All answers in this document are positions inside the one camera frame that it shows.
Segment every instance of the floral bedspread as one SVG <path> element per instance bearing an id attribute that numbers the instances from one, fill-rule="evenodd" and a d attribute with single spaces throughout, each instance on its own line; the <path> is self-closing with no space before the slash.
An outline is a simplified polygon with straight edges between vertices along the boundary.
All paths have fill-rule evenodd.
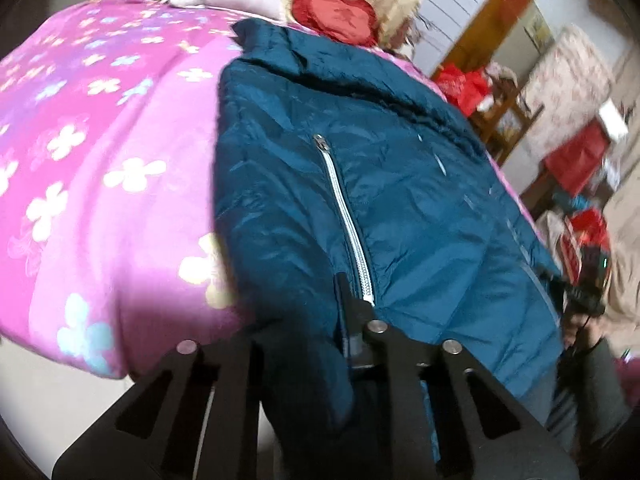
<path id="1" fill-rule="evenodd" d="M 247 321 L 210 206 L 219 74 L 244 16 L 93 0 L 0 62 L 0 333 L 121 377 Z"/>

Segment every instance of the metal screw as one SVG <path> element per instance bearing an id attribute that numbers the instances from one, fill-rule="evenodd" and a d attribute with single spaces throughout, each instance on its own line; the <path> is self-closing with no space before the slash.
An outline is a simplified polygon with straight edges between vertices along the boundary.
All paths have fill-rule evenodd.
<path id="1" fill-rule="evenodd" d="M 184 341 L 180 341 L 175 349 L 178 351 L 178 354 L 189 355 L 198 349 L 198 344 L 191 339 L 185 339 Z"/>
<path id="2" fill-rule="evenodd" d="M 444 348 L 444 351 L 449 354 L 455 355 L 462 352 L 462 345 L 455 339 L 447 339 L 444 343 L 442 343 L 442 347 Z"/>
<path id="3" fill-rule="evenodd" d="M 379 319 L 374 319 L 367 323 L 367 328 L 369 329 L 370 332 L 375 332 L 376 334 L 382 334 L 387 328 L 389 328 L 389 325 L 386 324 L 384 321 L 380 321 Z"/>

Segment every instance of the black metal bracket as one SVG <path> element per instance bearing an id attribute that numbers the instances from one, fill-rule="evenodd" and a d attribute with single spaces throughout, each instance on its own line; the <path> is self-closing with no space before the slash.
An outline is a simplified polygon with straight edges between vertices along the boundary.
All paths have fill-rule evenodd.
<path id="1" fill-rule="evenodd" d="M 390 480 L 578 478 L 460 343 L 409 339 L 354 297 L 345 275 L 337 283 L 353 383 L 373 380 L 388 391 Z M 60 457 L 53 480 L 255 480 L 261 370 L 260 351 L 242 336 L 181 342 Z"/>
<path id="2" fill-rule="evenodd" d="M 337 281 L 354 380 L 382 371 L 388 383 L 393 480 L 578 478 L 564 450 L 459 342 L 409 339 L 352 295 L 346 275 Z"/>
<path id="3" fill-rule="evenodd" d="M 65 451 L 52 478 L 255 479 L 260 368 L 246 338 L 181 342 Z"/>

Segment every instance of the zipper pull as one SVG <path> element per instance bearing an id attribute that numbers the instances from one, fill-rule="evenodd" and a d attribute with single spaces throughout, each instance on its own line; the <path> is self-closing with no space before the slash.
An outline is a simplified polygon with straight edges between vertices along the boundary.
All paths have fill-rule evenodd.
<path id="1" fill-rule="evenodd" d="M 320 150 L 321 152 L 329 153 L 331 151 L 329 149 L 329 143 L 324 140 L 324 137 L 322 135 L 315 134 L 314 141 L 316 142 L 318 150 Z"/>

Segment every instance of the heart-shaped cushion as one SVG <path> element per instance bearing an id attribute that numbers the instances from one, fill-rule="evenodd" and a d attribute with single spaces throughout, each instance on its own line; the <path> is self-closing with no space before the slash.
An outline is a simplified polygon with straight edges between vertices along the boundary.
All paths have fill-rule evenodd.
<path id="1" fill-rule="evenodd" d="M 375 46 L 376 13 L 365 0 L 293 0 L 294 18 L 320 34 L 352 45 Z"/>

